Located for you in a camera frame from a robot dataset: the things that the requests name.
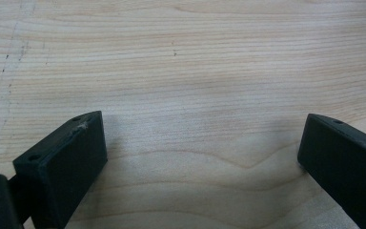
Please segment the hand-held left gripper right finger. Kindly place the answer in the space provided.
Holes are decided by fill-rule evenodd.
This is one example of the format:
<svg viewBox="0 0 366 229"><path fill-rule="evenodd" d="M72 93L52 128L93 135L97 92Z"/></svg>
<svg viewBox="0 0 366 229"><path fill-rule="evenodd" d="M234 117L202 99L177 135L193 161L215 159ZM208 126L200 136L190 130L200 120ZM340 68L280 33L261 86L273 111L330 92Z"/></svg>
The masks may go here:
<svg viewBox="0 0 366 229"><path fill-rule="evenodd" d="M331 117L309 114L298 163L366 229L366 134Z"/></svg>

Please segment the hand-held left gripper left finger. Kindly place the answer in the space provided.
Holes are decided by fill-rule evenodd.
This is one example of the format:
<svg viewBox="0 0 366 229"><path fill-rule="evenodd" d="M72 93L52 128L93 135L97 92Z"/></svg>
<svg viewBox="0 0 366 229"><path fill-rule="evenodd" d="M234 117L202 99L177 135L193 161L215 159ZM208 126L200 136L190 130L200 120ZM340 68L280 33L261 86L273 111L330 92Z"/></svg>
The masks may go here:
<svg viewBox="0 0 366 229"><path fill-rule="evenodd" d="M107 163L102 113L76 116L13 161L30 188L33 224L64 229Z"/></svg>

